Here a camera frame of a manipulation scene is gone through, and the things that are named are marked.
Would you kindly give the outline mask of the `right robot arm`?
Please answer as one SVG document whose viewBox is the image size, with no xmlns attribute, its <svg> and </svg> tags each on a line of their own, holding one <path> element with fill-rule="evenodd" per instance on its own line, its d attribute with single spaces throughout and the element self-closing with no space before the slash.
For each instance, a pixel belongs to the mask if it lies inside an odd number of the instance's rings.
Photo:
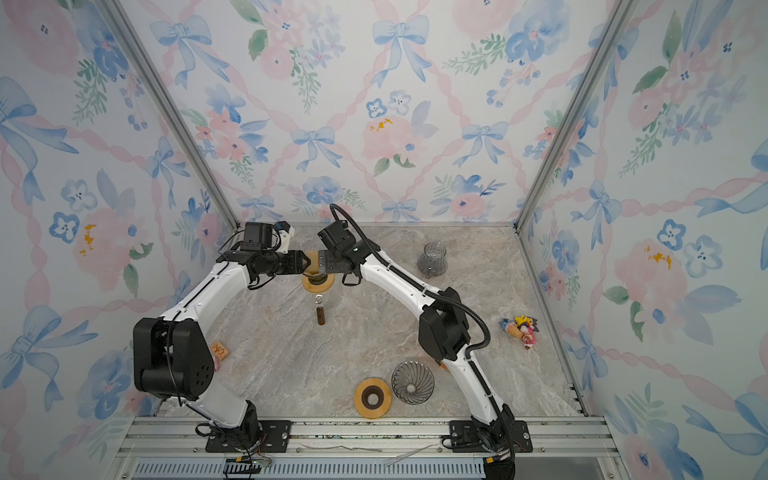
<svg viewBox="0 0 768 480">
<path fill-rule="evenodd" d="M 482 318 L 463 305 L 452 288 L 440 290 L 394 262 L 350 220 L 331 223 L 318 233 L 323 273 L 352 275 L 370 282 L 403 304 L 418 320 L 424 352 L 445 366 L 469 405 L 482 448 L 496 455 L 514 453 L 515 417 L 492 387 L 475 352 L 490 343 Z"/>
</svg>

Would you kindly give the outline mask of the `brown paper coffee filter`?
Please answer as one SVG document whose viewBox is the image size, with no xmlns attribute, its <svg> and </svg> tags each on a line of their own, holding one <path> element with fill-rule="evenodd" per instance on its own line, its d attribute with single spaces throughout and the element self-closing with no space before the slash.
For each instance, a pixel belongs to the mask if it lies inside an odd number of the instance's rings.
<svg viewBox="0 0 768 480">
<path fill-rule="evenodd" d="M 306 256 L 309 259 L 309 265 L 305 269 L 304 273 L 308 276 L 319 275 L 320 274 L 319 253 L 317 251 L 307 251 Z"/>
</svg>

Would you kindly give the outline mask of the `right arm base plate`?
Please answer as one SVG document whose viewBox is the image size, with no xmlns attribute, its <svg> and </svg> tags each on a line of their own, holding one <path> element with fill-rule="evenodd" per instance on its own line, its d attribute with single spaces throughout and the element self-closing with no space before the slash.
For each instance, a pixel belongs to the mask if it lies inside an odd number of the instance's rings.
<svg viewBox="0 0 768 480">
<path fill-rule="evenodd" d="M 481 428 L 474 420 L 452 420 L 449 422 L 449 434 L 442 438 L 444 448 L 454 453 L 501 454 L 509 450 L 515 453 L 532 453 L 533 444 L 528 425 L 522 420 L 515 420 L 508 425 L 512 442 L 501 427 Z"/>
</svg>

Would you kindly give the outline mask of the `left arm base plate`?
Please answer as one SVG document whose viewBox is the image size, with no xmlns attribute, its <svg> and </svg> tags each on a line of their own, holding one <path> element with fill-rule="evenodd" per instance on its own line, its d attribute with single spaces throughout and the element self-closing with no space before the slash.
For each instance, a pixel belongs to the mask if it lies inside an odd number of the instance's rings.
<svg viewBox="0 0 768 480">
<path fill-rule="evenodd" d="M 223 428 L 199 423 L 195 431 L 206 439 L 207 453 L 286 453 L 292 422 L 289 420 L 257 421 L 244 428 Z"/>
</svg>

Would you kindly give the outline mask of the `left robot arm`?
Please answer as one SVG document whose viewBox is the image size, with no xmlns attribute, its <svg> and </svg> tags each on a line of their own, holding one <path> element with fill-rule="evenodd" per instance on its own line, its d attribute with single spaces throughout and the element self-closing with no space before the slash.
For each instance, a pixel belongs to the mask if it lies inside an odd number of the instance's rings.
<svg viewBox="0 0 768 480">
<path fill-rule="evenodd" d="M 239 292 L 301 275 L 310 259 L 290 248 L 294 229 L 286 221 L 248 222 L 240 233 L 199 285 L 162 315 L 136 323 L 132 350 L 137 390 L 177 400 L 208 421 L 210 437 L 252 452 L 264 438 L 256 407 L 215 378 L 206 333 Z"/>
</svg>

